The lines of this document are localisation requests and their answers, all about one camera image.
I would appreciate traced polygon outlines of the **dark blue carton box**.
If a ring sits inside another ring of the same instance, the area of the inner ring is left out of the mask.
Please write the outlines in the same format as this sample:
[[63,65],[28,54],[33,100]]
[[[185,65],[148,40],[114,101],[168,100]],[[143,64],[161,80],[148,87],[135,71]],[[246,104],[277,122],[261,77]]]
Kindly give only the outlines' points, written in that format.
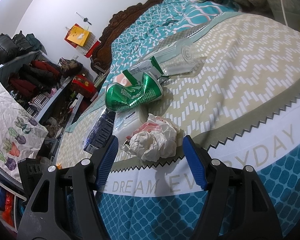
[[116,113],[103,109],[87,134],[84,140],[83,150],[93,154],[95,150],[103,148],[112,135],[113,124],[115,121]]

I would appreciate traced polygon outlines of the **black bags on shelf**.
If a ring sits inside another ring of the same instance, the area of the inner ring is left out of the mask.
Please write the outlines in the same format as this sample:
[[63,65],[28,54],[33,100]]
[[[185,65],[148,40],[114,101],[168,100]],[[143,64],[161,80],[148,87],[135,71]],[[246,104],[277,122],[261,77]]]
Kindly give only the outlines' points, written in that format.
[[22,31],[20,31],[13,38],[7,34],[0,34],[0,63],[7,63],[15,57],[41,50],[42,47],[42,43],[34,34],[24,36]]

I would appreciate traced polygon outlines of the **carved dark wood headboard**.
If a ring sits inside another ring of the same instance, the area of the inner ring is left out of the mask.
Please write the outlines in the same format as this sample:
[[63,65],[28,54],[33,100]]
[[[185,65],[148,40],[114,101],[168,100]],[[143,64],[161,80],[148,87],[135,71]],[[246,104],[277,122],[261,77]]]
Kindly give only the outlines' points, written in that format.
[[162,2],[163,0],[147,0],[144,4],[138,3],[126,8],[124,11],[113,14],[108,26],[103,30],[102,36],[99,38],[100,44],[92,52],[90,57],[91,69],[97,74],[105,73],[110,68],[112,62],[112,42],[145,11]]

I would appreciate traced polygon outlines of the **open shelf with clothes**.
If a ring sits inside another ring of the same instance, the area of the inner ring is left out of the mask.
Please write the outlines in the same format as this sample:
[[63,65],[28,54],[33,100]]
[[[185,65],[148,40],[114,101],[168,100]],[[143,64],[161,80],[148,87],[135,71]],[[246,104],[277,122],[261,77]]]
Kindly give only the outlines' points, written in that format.
[[33,122],[43,124],[52,115],[52,108],[78,74],[89,75],[76,60],[61,59],[54,63],[41,51],[15,57],[0,64],[0,83],[31,115]]

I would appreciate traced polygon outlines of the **crushed green can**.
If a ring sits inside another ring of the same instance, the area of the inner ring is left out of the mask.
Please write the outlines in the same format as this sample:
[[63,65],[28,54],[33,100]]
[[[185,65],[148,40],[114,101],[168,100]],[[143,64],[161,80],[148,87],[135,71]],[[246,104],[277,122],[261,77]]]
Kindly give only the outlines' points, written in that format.
[[163,89],[151,73],[143,73],[141,83],[124,87],[119,83],[107,86],[105,105],[113,112],[124,112],[137,106],[158,101],[163,97]]

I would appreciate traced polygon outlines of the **white plastic bag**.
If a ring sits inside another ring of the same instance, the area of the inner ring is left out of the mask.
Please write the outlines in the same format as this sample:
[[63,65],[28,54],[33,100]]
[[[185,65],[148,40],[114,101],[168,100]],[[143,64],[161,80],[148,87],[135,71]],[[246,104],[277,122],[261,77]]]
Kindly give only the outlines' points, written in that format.
[[179,127],[162,116],[149,114],[148,120],[135,130],[122,150],[141,161],[157,162],[176,155]]

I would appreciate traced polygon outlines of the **teal patterned blanket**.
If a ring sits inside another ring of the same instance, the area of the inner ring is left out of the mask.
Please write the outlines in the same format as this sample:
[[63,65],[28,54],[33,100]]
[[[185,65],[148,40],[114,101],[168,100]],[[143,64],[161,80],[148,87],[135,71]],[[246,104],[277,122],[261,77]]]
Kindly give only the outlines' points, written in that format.
[[137,63],[166,37],[207,23],[223,12],[241,10],[242,7],[234,0],[164,0],[150,7],[112,42],[112,63],[107,83]]

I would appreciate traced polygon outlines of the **white tissue pack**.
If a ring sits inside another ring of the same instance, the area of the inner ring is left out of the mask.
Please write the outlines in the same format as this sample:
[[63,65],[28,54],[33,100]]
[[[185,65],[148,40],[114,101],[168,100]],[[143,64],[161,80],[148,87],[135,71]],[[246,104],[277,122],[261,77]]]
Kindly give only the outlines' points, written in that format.
[[118,112],[113,124],[113,135],[123,143],[148,119],[148,112],[143,107],[136,107],[125,112]]

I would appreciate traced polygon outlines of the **yellow red wall calendar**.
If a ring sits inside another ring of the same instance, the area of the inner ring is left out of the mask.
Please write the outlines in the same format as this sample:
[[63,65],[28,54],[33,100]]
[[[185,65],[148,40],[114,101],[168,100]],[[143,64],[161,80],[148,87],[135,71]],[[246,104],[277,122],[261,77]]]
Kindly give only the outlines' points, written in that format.
[[64,40],[86,58],[91,57],[93,51],[100,45],[100,41],[89,31],[89,28],[82,28],[75,24],[71,28],[66,27],[66,31]]

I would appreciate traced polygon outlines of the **red gift box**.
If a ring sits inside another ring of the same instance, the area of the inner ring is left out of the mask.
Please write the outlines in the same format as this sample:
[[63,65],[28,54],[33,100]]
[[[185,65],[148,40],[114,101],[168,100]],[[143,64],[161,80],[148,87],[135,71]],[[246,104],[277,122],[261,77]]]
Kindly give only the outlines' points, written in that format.
[[76,75],[71,82],[71,90],[91,99],[97,92],[94,84],[85,76]]

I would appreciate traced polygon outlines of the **clear plastic bottle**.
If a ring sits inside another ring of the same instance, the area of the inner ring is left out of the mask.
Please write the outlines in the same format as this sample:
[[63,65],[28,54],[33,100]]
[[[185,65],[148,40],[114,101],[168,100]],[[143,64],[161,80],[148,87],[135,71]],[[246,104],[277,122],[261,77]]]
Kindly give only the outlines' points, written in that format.
[[206,57],[195,54],[195,47],[189,38],[182,38],[147,55],[144,60],[154,57],[163,76],[174,76],[193,71]]

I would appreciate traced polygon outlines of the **white home cactus cloth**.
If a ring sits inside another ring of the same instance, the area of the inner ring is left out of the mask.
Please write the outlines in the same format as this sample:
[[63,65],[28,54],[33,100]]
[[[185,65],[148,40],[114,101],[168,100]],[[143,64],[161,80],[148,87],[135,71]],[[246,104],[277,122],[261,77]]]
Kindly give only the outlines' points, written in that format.
[[47,134],[0,83],[0,170],[21,182],[17,163],[36,158]]

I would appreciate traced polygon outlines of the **white storage cubby cabinet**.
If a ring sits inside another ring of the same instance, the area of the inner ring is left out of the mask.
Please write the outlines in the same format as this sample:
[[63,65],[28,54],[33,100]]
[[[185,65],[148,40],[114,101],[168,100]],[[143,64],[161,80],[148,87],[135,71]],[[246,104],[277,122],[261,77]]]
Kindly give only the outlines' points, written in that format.
[[0,223],[13,237],[26,207],[26,197],[21,184],[0,168]]

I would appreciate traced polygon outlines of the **blue patterned bed quilt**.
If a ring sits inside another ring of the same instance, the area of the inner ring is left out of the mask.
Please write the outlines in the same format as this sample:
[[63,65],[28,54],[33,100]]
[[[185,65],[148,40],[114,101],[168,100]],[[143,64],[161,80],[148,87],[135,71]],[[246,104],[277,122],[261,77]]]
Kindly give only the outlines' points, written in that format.
[[110,239],[189,239],[206,192],[183,137],[225,165],[255,168],[283,236],[300,223],[300,32],[261,15],[223,13],[196,29],[202,62],[163,84],[149,113],[179,128],[176,155],[156,163],[119,151],[96,202]]

